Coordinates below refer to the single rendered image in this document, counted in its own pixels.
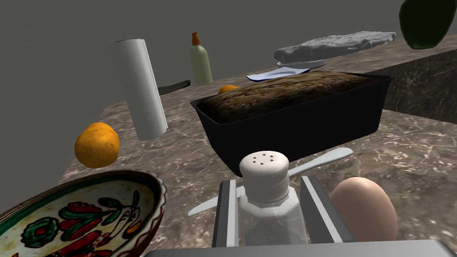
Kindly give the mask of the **white paper towel roll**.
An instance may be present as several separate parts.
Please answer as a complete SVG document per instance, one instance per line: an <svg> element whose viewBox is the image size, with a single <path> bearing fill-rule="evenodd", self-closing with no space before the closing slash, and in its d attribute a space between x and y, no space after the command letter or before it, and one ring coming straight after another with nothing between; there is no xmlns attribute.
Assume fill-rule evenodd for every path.
<svg viewBox="0 0 457 257"><path fill-rule="evenodd" d="M117 41L110 51L138 140L160 137L168 125L145 40Z"/></svg>

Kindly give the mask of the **brown egg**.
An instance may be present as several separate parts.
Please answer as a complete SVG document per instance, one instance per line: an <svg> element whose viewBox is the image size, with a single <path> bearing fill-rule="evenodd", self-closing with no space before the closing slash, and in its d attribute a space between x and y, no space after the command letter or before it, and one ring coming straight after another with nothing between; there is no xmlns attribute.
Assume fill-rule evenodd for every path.
<svg viewBox="0 0 457 257"><path fill-rule="evenodd" d="M362 177L346 179L332 191L330 199L355 241L396 240L395 208L375 182Z"/></svg>

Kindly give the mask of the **white blue paper napkin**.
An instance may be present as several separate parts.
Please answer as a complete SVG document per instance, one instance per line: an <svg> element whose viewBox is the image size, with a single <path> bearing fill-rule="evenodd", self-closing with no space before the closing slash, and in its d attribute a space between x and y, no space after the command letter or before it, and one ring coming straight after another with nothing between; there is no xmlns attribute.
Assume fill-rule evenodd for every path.
<svg viewBox="0 0 457 257"><path fill-rule="evenodd" d="M285 76L290 76L290 75L307 73L310 70L311 69L294 69L294 68L289 68L289 67L281 67L279 69L261 73L261 74L246 75L246 77L251 81L261 82L261 81L265 81L265 80L269 80L269 79L275 79L275 78L280 78L280 77L285 77Z"/></svg>

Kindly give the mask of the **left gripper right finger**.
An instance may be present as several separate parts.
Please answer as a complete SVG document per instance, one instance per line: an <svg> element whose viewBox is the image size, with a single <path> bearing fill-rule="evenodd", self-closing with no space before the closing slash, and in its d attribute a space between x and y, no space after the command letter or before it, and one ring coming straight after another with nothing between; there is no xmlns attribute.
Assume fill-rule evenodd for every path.
<svg viewBox="0 0 457 257"><path fill-rule="evenodd" d="M316 176L301 177L300 207L312 244L355 241Z"/></svg>

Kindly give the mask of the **pale green bottle orange cap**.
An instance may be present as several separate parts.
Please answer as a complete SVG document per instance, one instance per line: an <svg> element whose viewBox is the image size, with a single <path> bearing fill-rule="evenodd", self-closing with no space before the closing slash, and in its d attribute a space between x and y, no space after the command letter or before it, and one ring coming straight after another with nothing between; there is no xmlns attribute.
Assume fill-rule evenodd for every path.
<svg viewBox="0 0 457 257"><path fill-rule="evenodd" d="M196 86L204 86L213 82L208 54L201 46L197 32L192 33L190 60Z"/></svg>

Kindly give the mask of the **dark green avocado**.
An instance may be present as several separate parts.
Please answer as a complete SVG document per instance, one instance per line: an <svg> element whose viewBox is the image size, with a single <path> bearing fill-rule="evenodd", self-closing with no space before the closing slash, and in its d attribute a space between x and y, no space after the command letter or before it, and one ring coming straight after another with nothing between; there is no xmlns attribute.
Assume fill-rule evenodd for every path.
<svg viewBox="0 0 457 257"><path fill-rule="evenodd" d="M457 0L405 0L399 11L405 42L413 50L436 47L447 34Z"/></svg>

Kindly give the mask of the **painted floral ceramic bowl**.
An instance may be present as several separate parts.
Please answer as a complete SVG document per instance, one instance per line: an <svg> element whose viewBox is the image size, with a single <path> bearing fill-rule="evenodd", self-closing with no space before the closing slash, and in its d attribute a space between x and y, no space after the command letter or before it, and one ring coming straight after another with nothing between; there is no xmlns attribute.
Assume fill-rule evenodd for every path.
<svg viewBox="0 0 457 257"><path fill-rule="evenodd" d="M167 188L146 170L111 170L46 190L0 215L0 257L141 257Z"/></svg>

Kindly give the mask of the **glass shaker with white cap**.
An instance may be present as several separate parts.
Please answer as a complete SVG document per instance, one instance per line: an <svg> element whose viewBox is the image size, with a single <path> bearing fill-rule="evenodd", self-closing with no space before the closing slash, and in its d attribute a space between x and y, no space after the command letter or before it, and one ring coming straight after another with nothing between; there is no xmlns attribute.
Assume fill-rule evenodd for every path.
<svg viewBox="0 0 457 257"><path fill-rule="evenodd" d="M287 157L275 151L255 152L239 168L245 188L239 198L242 245L308 243L299 198L289 186Z"/></svg>

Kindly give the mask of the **grey folded cloth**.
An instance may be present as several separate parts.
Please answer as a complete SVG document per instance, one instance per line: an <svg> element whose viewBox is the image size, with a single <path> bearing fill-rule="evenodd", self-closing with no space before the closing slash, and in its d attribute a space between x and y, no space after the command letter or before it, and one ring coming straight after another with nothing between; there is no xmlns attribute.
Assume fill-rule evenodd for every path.
<svg viewBox="0 0 457 257"><path fill-rule="evenodd" d="M352 54L395 41L395 32L361 31L312 39L296 46L278 49L274 58L283 64L317 61Z"/></svg>

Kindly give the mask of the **white plastic knife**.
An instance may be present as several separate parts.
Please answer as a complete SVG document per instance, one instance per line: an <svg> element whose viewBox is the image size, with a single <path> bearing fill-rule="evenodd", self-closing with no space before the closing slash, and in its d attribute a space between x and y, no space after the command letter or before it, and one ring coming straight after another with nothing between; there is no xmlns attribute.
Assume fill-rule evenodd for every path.
<svg viewBox="0 0 457 257"><path fill-rule="evenodd" d="M333 149L333 150L319 156L316 159L313 159L305 164L299 165L297 167L294 167L294 168L288 170L288 176L289 177L296 176L307 170L311 170L313 168L320 167L325 164L329 164L331 162L336 162L338 160L347 158L352 154L353 154L353 150L351 150L350 148L341 147L341 148ZM218 202L218 197L213 197L212 199L209 199L209 200L199 204L198 206L194 207L193 209L191 209L187 215L192 216L192 215L201 213L205 210L208 210L210 208L213 208L217 205L217 202Z"/></svg>

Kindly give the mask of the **white plate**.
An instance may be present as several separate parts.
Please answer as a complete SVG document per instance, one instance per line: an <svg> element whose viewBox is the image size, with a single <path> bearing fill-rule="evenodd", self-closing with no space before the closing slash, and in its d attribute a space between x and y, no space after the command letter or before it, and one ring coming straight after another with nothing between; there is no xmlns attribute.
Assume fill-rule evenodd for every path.
<svg viewBox="0 0 457 257"><path fill-rule="evenodd" d="M327 60L323 59L323 60L315 60L315 61L307 61L307 62L293 62L293 63L287 63L287 64L278 62L277 65L278 65L278 68L288 67L288 68L292 68L292 69L315 69L315 68L319 68L319 67L326 65L326 63L327 63Z"/></svg>

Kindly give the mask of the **black loaf pan with bread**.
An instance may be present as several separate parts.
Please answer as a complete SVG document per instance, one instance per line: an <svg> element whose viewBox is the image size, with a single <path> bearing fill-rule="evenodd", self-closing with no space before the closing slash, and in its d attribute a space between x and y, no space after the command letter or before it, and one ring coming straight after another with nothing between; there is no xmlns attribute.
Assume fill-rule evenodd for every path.
<svg viewBox="0 0 457 257"><path fill-rule="evenodd" d="M392 77L315 71L191 102L211 147L241 177L254 152L293 162L377 131Z"/></svg>

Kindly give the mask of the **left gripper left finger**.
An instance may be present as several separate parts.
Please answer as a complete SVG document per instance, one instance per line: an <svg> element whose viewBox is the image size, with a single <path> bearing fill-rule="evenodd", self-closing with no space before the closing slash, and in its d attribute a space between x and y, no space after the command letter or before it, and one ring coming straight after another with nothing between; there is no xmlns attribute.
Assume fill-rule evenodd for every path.
<svg viewBox="0 0 457 257"><path fill-rule="evenodd" d="M212 247L239 246L236 180L220 183Z"/></svg>

